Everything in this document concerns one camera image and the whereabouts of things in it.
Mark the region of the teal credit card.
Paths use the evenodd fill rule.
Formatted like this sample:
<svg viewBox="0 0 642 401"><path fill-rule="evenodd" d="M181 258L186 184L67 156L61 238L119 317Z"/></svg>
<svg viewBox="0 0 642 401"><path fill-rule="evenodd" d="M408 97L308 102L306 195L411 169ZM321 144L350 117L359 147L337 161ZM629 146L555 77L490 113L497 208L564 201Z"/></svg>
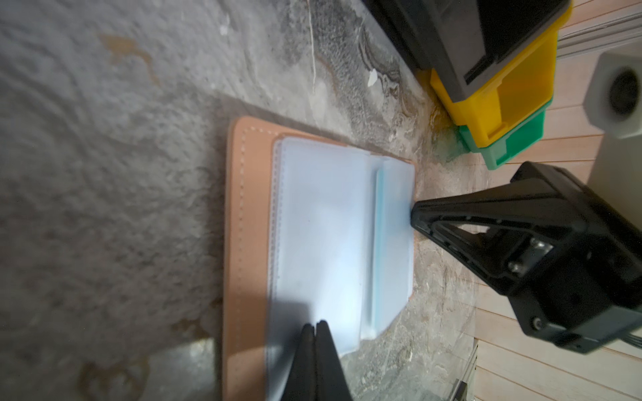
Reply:
<svg viewBox="0 0 642 401"><path fill-rule="evenodd" d="M385 158L376 174L371 323L381 335L412 294L415 167Z"/></svg>

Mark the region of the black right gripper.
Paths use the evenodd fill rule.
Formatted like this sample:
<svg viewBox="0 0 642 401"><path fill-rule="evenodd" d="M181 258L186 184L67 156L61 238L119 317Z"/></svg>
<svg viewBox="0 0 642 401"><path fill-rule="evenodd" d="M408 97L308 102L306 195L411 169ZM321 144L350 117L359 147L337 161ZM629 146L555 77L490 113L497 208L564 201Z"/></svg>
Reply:
<svg viewBox="0 0 642 401"><path fill-rule="evenodd" d="M416 202L411 226L508 298L523 332L578 354L641 326L641 232L567 170Z"/></svg>

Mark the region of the tan leather card holder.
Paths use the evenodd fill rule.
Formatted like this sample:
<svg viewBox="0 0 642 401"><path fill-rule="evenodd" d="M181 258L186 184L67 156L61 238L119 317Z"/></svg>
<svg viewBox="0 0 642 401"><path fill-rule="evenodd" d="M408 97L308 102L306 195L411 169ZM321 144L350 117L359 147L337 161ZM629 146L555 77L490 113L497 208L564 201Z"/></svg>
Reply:
<svg viewBox="0 0 642 401"><path fill-rule="evenodd" d="M385 158L414 165L249 116L232 123L225 400L280 399L306 323L326 321L339 355L379 337L371 323L372 264L376 174Z"/></svg>

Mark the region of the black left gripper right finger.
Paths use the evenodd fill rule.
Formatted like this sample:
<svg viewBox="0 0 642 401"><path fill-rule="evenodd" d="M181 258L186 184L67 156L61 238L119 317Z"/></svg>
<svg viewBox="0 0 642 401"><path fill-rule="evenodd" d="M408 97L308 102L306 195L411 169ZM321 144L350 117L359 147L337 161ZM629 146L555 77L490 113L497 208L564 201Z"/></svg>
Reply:
<svg viewBox="0 0 642 401"><path fill-rule="evenodd" d="M329 324L322 320L316 325L315 342L315 382L316 400L352 401L349 386L344 377L339 354Z"/></svg>

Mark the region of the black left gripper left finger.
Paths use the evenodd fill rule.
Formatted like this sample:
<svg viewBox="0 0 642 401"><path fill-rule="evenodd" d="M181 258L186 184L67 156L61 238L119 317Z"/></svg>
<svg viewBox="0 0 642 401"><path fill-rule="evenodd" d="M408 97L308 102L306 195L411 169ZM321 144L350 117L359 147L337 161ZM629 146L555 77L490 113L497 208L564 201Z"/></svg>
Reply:
<svg viewBox="0 0 642 401"><path fill-rule="evenodd" d="M316 400L315 330L309 323L303 326L281 400Z"/></svg>

